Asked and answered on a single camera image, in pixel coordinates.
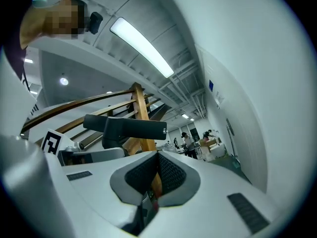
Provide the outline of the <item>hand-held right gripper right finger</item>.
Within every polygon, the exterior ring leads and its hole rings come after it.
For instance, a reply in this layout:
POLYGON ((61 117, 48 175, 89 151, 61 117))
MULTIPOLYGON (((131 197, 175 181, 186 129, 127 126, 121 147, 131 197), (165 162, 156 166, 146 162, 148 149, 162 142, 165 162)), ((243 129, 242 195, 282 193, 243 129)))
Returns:
POLYGON ((141 238, 247 238, 252 233, 228 199, 236 193, 244 195, 269 223, 280 213, 265 193, 234 172, 176 153, 170 156, 198 172, 200 187, 184 205, 159 208, 141 238))

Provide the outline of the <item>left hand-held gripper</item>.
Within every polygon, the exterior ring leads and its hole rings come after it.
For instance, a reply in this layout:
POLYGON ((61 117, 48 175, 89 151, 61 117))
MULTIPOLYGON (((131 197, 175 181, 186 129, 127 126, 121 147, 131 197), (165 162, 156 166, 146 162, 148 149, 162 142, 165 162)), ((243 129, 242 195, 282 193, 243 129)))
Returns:
POLYGON ((125 156, 123 149, 118 147, 85 151, 81 143, 74 142, 68 136, 52 129, 48 129, 37 144, 44 153, 55 155, 62 166, 98 163, 125 156))

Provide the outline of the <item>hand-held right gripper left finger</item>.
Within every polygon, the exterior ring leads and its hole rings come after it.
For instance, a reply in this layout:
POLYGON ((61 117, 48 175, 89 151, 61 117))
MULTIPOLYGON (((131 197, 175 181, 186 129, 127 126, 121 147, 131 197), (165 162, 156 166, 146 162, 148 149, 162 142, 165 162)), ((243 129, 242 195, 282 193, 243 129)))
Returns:
POLYGON ((133 163, 146 153, 92 164, 62 167, 66 175, 89 171, 90 176, 72 180, 70 183, 77 193, 101 217, 112 225, 122 228, 133 221, 137 210, 135 205, 121 202, 110 186, 110 177, 117 169, 133 163))

